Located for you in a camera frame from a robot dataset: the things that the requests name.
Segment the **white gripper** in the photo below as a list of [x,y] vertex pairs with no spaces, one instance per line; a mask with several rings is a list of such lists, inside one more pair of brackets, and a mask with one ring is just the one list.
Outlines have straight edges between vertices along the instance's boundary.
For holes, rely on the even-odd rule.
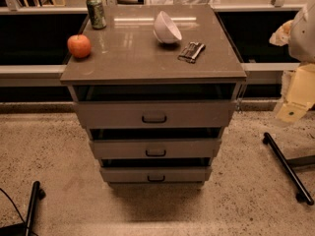
[[292,124],[315,105],[315,65],[303,64],[294,71],[284,71],[281,101],[275,107],[275,117]]

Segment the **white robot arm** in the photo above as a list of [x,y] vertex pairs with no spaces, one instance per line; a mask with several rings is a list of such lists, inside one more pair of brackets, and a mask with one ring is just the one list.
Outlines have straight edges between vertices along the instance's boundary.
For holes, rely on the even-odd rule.
[[283,73],[282,101],[276,118],[292,124],[315,104],[315,0],[309,0],[293,20],[283,23],[270,37],[276,46],[288,45],[288,53],[300,62],[293,72]]

